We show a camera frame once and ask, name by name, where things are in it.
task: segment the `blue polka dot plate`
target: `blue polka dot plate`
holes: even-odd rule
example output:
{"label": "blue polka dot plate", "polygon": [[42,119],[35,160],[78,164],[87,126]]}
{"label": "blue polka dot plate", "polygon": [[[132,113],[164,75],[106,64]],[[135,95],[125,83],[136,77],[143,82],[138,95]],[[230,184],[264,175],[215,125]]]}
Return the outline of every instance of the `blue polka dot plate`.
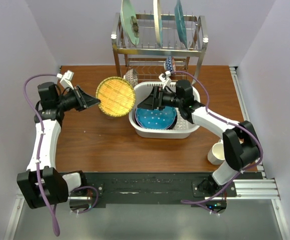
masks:
{"label": "blue polka dot plate", "polygon": [[136,108],[135,119],[139,126],[145,129],[169,129],[177,121],[177,111],[174,107],[165,107],[163,110],[147,110]]}

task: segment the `green plate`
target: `green plate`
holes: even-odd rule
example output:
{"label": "green plate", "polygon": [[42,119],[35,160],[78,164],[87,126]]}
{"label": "green plate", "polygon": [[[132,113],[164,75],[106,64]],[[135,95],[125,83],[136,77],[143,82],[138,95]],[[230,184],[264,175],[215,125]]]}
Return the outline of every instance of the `green plate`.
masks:
{"label": "green plate", "polygon": [[177,4],[175,6],[175,20],[176,20],[176,27],[177,27],[179,40],[187,48],[186,24],[185,24],[184,15],[183,15],[183,8],[181,6],[180,0],[177,0]]}
{"label": "green plate", "polygon": [[136,20],[136,13],[134,7],[131,5],[129,0],[121,1],[121,9],[120,9],[120,21],[123,26],[123,30],[125,34],[127,34],[131,43],[135,46],[139,43],[139,36],[134,31],[132,17]]}

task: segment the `white plate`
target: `white plate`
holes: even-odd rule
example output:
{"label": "white plate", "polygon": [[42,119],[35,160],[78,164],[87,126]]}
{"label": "white plate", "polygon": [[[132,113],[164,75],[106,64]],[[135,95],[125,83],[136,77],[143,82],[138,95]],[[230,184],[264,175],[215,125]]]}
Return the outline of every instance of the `white plate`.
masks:
{"label": "white plate", "polygon": [[157,45],[161,47],[162,45],[162,21],[161,21],[161,11],[160,11],[160,1],[154,0],[154,22],[155,22],[155,33]]}

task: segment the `white plastic tub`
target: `white plastic tub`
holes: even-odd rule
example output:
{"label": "white plastic tub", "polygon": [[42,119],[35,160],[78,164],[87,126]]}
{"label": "white plastic tub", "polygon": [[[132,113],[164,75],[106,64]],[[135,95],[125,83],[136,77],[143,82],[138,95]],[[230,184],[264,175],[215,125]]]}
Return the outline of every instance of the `white plastic tub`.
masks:
{"label": "white plastic tub", "polygon": [[[170,88],[173,91],[176,91],[175,88],[176,83],[172,82],[170,85]],[[188,137],[193,131],[196,131],[199,126],[191,124],[190,122],[184,120],[178,109],[177,110],[177,123],[173,129],[167,129],[167,130],[158,130],[158,129],[146,129],[142,128],[137,125],[135,120],[135,109],[137,105],[143,101],[148,95],[151,93],[153,86],[160,86],[162,87],[163,84],[160,82],[155,81],[147,81],[142,82],[134,87],[136,92],[136,102],[134,105],[134,108],[129,113],[129,121],[131,125],[135,128],[136,133],[143,137],[143,138],[155,138],[155,139],[184,139]],[[199,93],[196,90],[196,88],[193,87],[193,94],[195,96],[195,100],[200,101]]]}

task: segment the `dish rack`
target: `dish rack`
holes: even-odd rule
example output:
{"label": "dish rack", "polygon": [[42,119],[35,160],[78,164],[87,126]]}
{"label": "dish rack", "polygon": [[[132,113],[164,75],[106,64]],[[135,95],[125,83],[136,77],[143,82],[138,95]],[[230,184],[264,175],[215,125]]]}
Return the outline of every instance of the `dish rack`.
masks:
{"label": "dish rack", "polygon": [[[135,109],[138,103],[145,99],[153,86],[158,83],[159,75],[165,72],[164,63],[169,56],[175,58],[177,71],[188,70],[191,57],[198,58],[194,76],[197,78],[208,45],[208,34],[204,16],[184,15],[187,34],[187,48],[178,37],[175,15],[162,14],[162,45],[158,47],[155,35],[154,15],[152,13],[136,14],[139,27],[139,44],[134,46],[124,34],[120,14],[116,13],[114,27],[111,33],[117,76],[122,77],[126,71],[135,69],[138,73],[138,85],[134,87],[136,103],[129,113],[129,121],[136,133],[144,138],[183,139],[188,137],[199,126],[184,120],[177,110],[177,123],[173,129],[146,129],[137,125]],[[184,73],[171,76],[171,88],[175,90],[175,81],[188,79]],[[193,87],[195,99],[200,101],[198,91]]]}
{"label": "dish rack", "polygon": [[[142,82],[134,87],[134,90],[136,92],[136,101],[133,109],[131,112],[129,112],[129,122],[130,124],[135,128],[136,133],[144,138],[155,138],[155,139],[184,139],[188,137],[193,131],[196,131],[199,126],[191,124],[187,120],[184,120],[180,116],[180,112],[178,108],[176,108],[177,111],[177,123],[173,129],[148,129],[143,128],[137,125],[137,121],[135,119],[135,110],[137,105],[143,101],[148,95],[150,94],[152,87],[154,86],[163,86],[163,83],[158,83],[155,81],[147,81]],[[173,91],[176,91],[176,82],[172,82],[170,85],[170,88]],[[195,97],[195,100],[200,101],[200,96],[196,88],[193,87],[193,94]]]}
{"label": "dish rack", "polygon": [[[179,40],[175,15],[162,14],[162,46],[158,47],[155,37],[154,15],[136,14],[139,27],[139,44],[134,46],[125,36],[120,14],[116,13],[111,34],[117,76],[122,77],[129,69],[136,69],[138,81],[158,81],[165,72],[163,64],[167,57],[175,57],[177,71],[187,71],[191,57],[197,57],[194,76],[197,78],[208,45],[208,34],[204,16],[184,15],[187,33],[187,48]],[[172,76],[173,81],[187,79],[186,74]]]}

